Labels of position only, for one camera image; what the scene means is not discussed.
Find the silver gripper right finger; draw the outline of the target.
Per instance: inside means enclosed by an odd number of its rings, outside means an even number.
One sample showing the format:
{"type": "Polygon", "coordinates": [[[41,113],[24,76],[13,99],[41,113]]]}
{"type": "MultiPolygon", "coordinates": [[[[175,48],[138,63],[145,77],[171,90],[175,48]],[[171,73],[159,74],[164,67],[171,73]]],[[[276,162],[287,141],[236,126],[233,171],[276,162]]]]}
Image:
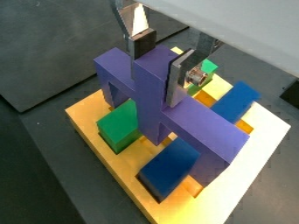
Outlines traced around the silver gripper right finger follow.
{"type": "Polygon", "coordinates": [[[168,80],[165,85],[165,104],[173,108],[187,96],[187,86],[200,86],[207,80],[208,72],[201,70],[203,61],[217,49],[217,40],[205,33],[200,33],[195,49],[185,50],[168,66],[168,80]]]}

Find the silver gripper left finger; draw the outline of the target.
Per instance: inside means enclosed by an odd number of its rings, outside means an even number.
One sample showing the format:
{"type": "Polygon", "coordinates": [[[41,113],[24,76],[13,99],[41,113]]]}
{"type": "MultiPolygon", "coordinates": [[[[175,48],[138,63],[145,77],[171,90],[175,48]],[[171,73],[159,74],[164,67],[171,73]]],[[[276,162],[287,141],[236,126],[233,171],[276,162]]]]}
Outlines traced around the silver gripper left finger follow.
{"type": "Polygon", "coordinates": [[[156,30],[147,21],[145,7],[125,0],[109,0],[109,5],[124,34],[126,51],[130,59],[136,60],[155,49],[156,30]]]}

